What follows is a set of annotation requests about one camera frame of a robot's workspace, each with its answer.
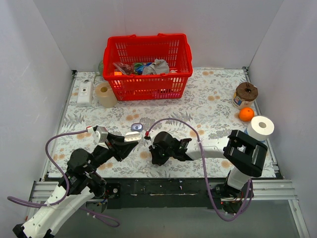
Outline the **white earbud charging case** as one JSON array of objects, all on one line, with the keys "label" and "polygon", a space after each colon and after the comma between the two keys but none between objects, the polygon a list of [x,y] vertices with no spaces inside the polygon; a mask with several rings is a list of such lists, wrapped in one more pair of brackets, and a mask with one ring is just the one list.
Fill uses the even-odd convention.
[{"label": "white earbud charging case", "polygon": [[124,136],[125,142],[140,141],[141,139],[142,135],[140,132],[137,131],[128,132]]}]

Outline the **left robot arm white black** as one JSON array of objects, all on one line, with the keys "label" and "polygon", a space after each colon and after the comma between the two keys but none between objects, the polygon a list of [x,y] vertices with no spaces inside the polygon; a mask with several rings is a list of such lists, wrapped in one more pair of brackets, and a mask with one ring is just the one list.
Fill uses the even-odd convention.
[{"label": "left robot arm white black", "polygon": [[111,158],[121,162],[141,140],[138,132],[125,136],[97,133],[98,144],[92,153],[79,148],[71,153],[67,171],[44,204],[27,222],[13,228],[18,238],[53,238],[60,227],[88,200],[107,198],[111,189],[97,168]]}]

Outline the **purple earbud charging case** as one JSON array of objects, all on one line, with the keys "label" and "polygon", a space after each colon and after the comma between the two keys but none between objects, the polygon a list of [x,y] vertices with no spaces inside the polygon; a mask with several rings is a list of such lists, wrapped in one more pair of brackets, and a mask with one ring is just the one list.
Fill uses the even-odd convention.
[{"label": "purple earbud charging case", "polygon": [[131,125],[131,130],[132,131],[137,131],[137,132],[140,132],[143,130],[143,125],[141,123],[134,123]]}]

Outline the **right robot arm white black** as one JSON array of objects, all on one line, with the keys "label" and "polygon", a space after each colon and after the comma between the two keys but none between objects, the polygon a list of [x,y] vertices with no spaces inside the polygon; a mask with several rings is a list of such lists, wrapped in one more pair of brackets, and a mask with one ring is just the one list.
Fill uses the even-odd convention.
[{"label": "right robot arm white black", "polygon": [[181,162],[202,158],[227,159],[233,169],[218,194],[224,193],[235,197],[241,193],[243,186],[250,178],[262,176],[267,146],[240,130],[233,130],[229,136],[202,142],[191,138],[176,139],[168,132],[157,133],[151,141],[149,151],[154,165],[163,165],[169,158]]}]

